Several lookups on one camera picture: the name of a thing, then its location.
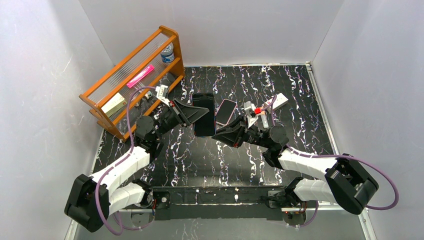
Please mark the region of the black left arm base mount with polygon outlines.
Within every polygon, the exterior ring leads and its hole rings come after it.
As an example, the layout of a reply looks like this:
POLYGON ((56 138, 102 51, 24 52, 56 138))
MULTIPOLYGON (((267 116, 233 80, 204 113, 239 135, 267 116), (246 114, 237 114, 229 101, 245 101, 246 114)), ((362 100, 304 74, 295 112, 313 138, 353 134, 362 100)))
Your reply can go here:
POLYGON ((153 190, 153 209, 165 210, 170 207, 171 204, 171 193, 165 190, 153 190))

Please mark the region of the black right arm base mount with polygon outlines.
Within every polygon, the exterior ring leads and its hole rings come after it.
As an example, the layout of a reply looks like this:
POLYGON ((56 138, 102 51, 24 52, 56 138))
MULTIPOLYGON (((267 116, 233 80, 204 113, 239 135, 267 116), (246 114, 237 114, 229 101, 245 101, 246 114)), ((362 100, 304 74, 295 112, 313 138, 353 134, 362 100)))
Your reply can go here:
POLYGON ((259 200, 270 209, 292 206, 283 190, 269 190, 265 195, 261 195, 259 200))

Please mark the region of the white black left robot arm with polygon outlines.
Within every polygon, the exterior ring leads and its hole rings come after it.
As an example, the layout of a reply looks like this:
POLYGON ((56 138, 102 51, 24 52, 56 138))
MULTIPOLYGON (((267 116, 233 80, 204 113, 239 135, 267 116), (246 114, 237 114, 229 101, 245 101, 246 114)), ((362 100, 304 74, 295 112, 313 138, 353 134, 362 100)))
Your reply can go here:
POLYGON ((93 233, 102 226, 114 235, 121 235, 124 226, 119 211, 134 204, 153 203, 152 189, 142 180, 122 184, 139 170, 152 163, 162 151, 162 136, 181 125, 188 127, 207 115, 207 107, 187 105, 178 99, 155 119, 143 115, 136 121, 135 134, 130 136, 131 148, 104 169, 89 176, 79 175, 73 182, 64 213, 93 233))

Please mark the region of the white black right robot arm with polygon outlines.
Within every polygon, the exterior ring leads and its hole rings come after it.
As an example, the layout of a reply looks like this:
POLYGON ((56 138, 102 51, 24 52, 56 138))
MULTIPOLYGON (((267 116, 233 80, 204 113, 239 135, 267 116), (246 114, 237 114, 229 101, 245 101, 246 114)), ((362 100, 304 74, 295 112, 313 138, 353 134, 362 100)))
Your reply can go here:
POLYGON ((268 197, 283 206, 324 201, 359 215, 379 189, 377 181, 350 155, 325 157, 290 149, 286 130, 281 125, 261 130, 249 126, 246 117, 239 116, 217 130, 213 139, 233 148, 243 143, 266 148, 262 157, 271 167, 310 176, 311 179, 297 177, 283 193, 268 197))

